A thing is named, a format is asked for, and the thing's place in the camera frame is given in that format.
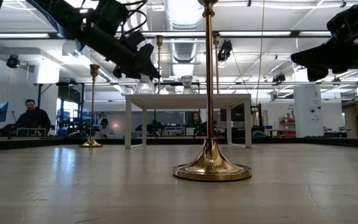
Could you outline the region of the grey tinted glass candle holder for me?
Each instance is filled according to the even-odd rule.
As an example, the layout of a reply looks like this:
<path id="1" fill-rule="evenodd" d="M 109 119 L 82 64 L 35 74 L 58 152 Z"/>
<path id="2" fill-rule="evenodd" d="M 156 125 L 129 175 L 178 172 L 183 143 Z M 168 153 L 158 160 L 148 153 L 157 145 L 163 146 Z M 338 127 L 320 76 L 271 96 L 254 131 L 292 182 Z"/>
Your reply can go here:
<path id="1" fill-rule="evenodd" d="M 191 75 L 182 76 L 181 80 L 183 84 L 183 90 L 181 91 L 182 95 L 192 95 L 196 93 L 192 88 L 193 77 Z"/>

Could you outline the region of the clear ribbed glass candle holder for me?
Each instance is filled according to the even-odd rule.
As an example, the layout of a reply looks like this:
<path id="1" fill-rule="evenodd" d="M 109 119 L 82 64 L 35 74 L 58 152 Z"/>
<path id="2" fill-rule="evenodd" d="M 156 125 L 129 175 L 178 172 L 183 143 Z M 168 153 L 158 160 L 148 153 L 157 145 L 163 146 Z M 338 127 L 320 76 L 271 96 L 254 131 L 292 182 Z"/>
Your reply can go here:
<path id="1" fill-rule="evenodd" d="M 137 85 L 135 86 L 135 95 L 153 95 L 155 93 L 155 85 L 152 79 L 147 75 L 141 75 Z"/>

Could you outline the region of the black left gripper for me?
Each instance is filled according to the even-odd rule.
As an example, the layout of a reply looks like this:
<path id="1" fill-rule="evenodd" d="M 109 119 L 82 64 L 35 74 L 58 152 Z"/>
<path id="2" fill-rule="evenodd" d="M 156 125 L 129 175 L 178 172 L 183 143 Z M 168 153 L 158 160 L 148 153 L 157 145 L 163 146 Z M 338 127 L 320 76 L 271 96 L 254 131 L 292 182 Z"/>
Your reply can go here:
<path id="1" fill-rule="evenodd" d="M 161 77 L 159 71 L 152 63 L 151 56 L 154 46 L 147 42 L 141 31 L 137 30 L 130 34 L 120 36 L 119 41 L 135 55 L 135 64 L 141 69 L 141 74 L 151 79 Z M 116 65 L 112 71 L 116 78 L 135 78 L 135 71 L 131 67 Z"/>

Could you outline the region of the person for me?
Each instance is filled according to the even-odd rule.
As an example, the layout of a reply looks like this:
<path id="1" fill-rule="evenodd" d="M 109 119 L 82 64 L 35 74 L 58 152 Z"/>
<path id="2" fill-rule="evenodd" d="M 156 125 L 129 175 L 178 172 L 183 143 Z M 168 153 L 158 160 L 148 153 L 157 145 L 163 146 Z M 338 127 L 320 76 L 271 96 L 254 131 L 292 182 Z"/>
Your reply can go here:
<path id="1" fill-rule="evenodd" d="M 36 107 L 35 101 L 25 101 L 26 111 L 19 116 L 15 128 L 43 128 L 50 130 L 51 122 L 46 111 Z"/>
<path id="2" fill-rule="evenodd" d="M 96 131 L 94 137 L 96 139 L 113 139 L 115 138 L 115 134 L 113 130 L 109 126 L 109 122 L 106 118 L 101 120 L 101 126 L 99 127 L 99 131 Z"/>
<path id="3" fill-rule="evenodd" d="M 206 135 L 206 124 L 202 122 L 199 112 L 194 112 L 190 116 L 187 127 L 193 129 L 194 136 Z"/>

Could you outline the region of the white pillar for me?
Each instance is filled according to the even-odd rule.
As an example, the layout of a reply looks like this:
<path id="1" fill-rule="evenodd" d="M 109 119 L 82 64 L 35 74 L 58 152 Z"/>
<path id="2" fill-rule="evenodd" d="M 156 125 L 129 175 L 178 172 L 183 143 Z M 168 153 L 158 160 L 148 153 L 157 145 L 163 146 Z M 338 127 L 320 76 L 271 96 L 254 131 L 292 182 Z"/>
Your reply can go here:
<path id="1" fill-rule="evenodd" d="M 294 87 L 295 124 L 298 138 L 323 136 L 323 113 L 319 85 Z"/>

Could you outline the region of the tall brass candlestick holder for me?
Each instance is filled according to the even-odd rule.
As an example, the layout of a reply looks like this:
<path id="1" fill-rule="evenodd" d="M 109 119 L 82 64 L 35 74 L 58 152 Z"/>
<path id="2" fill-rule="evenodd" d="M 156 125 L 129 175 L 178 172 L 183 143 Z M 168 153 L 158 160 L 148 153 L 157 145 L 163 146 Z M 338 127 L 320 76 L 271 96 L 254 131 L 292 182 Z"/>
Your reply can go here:
<path id="1" fill-rule="evenodd" d="M 218 45 L 220 41 L 220 35 L 218 32 L 213 32 L 213 44 L 215 50 L 215 70 L 216 70 L 216 91 L 219 94 L 219 63 L 218 63 Z"/>
<path id="2" fill-rule="evenodd" d="M 89 126 L 89 136 L 87 141 L 80 145 L 80 147 L 84 148 L 95 148 L 102 147 L 103 145 L 98 143 L 94 137 L 94 94 L 95 94 L 95 84 L 96 77 L 98 76 L 100 66 L 96 64 L 90 64 L 90 75 L 92 76 L 92 92 L 91 92 L 91 122 Z"/>
<path id="3" fill-rule="evenodd" d="M 163 45 L 163 36 L 162 35 L 156 35 L 155 36 L 156 44 L 157 44 L 157 50 L 158 50 L 158 67 L 157 71 L 160 75 L 158 77 L 158 84 L 157 84 L 157 93 L 160 94 L 160 81 L 161 81 L 161 47 Z"/>
<path id="4" fill-rule="evenodd" d="M 206 32 L 206 139 L 203 148 L 193 161 L 173 167 L 175 177 L 206 182 L 230 182 L 252 177 L 249 166 L 234 164 L 226 159 L 214 137 L 214 91 L 213 91 L 213 6 L 218 0 L 198 0 L 204 7 Z"/>

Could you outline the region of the white perforated metal shelf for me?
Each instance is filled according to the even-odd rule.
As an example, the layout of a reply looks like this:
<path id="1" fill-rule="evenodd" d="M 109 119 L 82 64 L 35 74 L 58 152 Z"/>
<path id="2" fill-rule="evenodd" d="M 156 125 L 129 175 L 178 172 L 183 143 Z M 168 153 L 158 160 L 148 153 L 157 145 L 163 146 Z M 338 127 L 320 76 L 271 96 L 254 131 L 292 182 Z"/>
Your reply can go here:
<path id="1" fill-rule="evenodd" d="M 142 125 L 147 125 L 148 110 L 195 110 L 207 108 L 207 96 L 201 94 L 193 95 L 126 95 L 126 120 L 124 147 L 131 149 L 131 133 L 132 133 L 132 107 L 142 110 Z M 216 109 L 226 110 L 226 129 L 227 143 L 232 143 L 231 136 L 231 115 L 230 109 L 243 104 L 244 105 L 244 129 L 245 129 L 245 148 L 252 147 L 252 116 L 251 116 L 251 95 L 250 94 L 214 94 L 213 106 Z"/>

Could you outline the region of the blue computer monitor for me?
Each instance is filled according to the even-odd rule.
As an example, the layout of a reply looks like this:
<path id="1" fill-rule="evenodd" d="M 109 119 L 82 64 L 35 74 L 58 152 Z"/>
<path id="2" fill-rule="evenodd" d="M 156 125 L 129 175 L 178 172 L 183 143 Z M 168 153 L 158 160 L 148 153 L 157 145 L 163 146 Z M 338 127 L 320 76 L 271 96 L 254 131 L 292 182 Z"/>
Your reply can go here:
<path id="1" fill-rule="evenodd" d="M 8 102 L 0 103 L 0 123 L 6 121 L 8 106 L 9 106 Z"/>

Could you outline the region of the silver ceiling ventilation duct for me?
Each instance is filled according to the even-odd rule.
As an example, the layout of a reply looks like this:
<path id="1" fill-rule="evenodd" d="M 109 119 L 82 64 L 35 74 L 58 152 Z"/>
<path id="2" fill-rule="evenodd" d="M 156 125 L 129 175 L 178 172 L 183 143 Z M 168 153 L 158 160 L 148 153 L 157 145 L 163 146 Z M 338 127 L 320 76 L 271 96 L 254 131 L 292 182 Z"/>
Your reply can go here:
<path id="1" fill-rule="evenodd" d="M 165 19 L 169 31 L 194 31 L 203 28 L 204 7 L 198 0 L 163 0 Z M 178 63 L 193 61 L 198 48 L 197 43 L 171 43 L 173 59 Z"/>

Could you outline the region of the shelf with red bins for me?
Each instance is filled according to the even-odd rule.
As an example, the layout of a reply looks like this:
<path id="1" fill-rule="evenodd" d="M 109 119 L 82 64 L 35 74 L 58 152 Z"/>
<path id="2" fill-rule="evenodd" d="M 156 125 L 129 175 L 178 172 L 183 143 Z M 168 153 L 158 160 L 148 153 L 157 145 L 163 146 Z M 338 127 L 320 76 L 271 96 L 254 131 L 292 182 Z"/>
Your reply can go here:
<path id="1" fill-rule="evenodd" d="M 279 131 L 283 138 L 296 136 L 296 121 L 294 117 L 279 117 Z"/>

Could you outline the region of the black aluminium table frame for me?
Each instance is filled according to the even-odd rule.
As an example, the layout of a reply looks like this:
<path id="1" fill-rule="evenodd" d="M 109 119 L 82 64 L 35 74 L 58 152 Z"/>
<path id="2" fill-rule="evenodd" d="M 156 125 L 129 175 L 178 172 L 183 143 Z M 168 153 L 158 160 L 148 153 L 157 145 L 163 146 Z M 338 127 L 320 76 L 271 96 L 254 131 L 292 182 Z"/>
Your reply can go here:
<path id="1" fill-rule="evenodd" d="M 151 145 L 195 145 L 202 144 L 200 139 L 148 139 L 147 144 Z M 83 139 L 75 138 L 49 138 L 49 139 L 0 139 L 0 150 L 22 149 L 44 146 L 65 146 L 80 145 Z M 252 144 L 321 144 L 329 146 L 358 147 L 358 139 L 348 138 L 265 138 L 253 139 Z"/>

